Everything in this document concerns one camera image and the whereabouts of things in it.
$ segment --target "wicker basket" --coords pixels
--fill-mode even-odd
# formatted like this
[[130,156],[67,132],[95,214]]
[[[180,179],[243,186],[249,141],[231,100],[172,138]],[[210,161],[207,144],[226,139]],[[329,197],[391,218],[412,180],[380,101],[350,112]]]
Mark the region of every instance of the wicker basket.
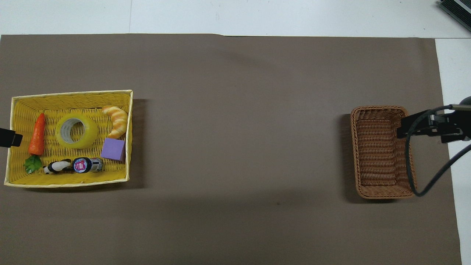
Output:
[[[127,132],[121,136],[126,141],[125,163],[104,159],[103,169],[97,173],[59,173],[45,174],[42,169],[27,174],[24,161],[30,154],[28,145],[32,137],[34,122],[41,112],[46,115],[44,134],[44,154],[41,156],[43,165],[65,158],[99,157],[105,137],[113,128],[107,115],[101,108],[113,105],[122,108],[128,115]],[[79,113],[94,120],[98,125],[98,137],[90,148],[72,149],[61,146],[55,137],[56,123],[66,114]],[[89,91],[34,96],[13,97],[11,103],[10,128],[23,135],[20,147],[8,150],[5,185],[22,188],[57,188],[80,187],[129,180],[129,164],[132,142],[132,91]],[[78,140],[83,127],[72,129],[72,139]]]
[[[365,106],[351,112],[355,185],[366,199],[400,199],[414,194],[407,180],[405,139],[396,129],[408,116],[403,107]],[[415,182],[415,171],[412,163]]]

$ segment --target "small bottle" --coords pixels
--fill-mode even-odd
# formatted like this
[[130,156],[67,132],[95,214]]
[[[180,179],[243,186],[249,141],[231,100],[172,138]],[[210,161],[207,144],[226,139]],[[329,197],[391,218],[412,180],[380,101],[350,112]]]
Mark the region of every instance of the small bottle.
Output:
[[72,164],[77,173],[98,172],[103,168],[103,161],[97,157],[78,157]]

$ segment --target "toy panda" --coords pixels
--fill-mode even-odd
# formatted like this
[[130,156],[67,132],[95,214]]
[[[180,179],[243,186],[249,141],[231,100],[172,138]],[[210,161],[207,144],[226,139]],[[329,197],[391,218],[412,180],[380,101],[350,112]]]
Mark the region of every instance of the toy panda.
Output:
[[64,159],[50,163],[48,166],[44,166],[42,169],[46,174],[59,173],[59,171],[72,171],[72,161],[70,159]]

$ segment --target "white table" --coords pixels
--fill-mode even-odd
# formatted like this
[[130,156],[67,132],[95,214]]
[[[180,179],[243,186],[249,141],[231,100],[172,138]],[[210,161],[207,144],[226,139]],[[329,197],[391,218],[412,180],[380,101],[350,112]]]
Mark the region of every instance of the white table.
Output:
[[[435,38],[444,104],[471,95],[471,33],[439,9],[435,0],[0,2],[0,34],[94,33]],[[466,144],[449,144],[450,156]],[[452,167],[464,265],[471,265],[470,158],[467,154]]]

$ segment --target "black cable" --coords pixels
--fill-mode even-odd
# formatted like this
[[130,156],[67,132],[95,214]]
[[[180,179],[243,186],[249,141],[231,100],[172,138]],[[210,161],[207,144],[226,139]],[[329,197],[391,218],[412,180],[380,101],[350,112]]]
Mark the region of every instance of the black cable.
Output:
[[451,167],[451,165],[453,165],[453,163],[455,163],[459,158],[461,158],[464,154],[466,154],[467,152],[471,150],[471,144],[470,144],[467,147],[465,147],[463,150],[459,151],[455,156],[453,156],[448,162],[446,162],[443,165],[443,167],[435,174],[432,180],[430,180],[427,186],[425,186],[423,191],[421,192],[417,191],[417,189],[415,188],[414,180],[412,179],[411,161],[410,161],[410,156],[409,156],[409,153],[410,153],[409,144],[410,144],[411,136],[414,133],[415,128],[417,127],[419,122],[421,122],[425,117],[430,116],[436,113],[437,111],[444,110],[444,109],[453,109],[453,106],[452,105],[441,106],[441,107],[434,108],[434,109],[424,112],[412,123],[411,127],[409,128],[409,131],[407,132],[406,151],[405,151],[407,178],[409,180],[409,186],[412,192],[418,197],[425,195],[430,190],[430,188],[432,188],[432,186],[437,182],[437,180],[439,180],[439,178],[443,175],[443,173],[445,173],[445,171],[448,170]]

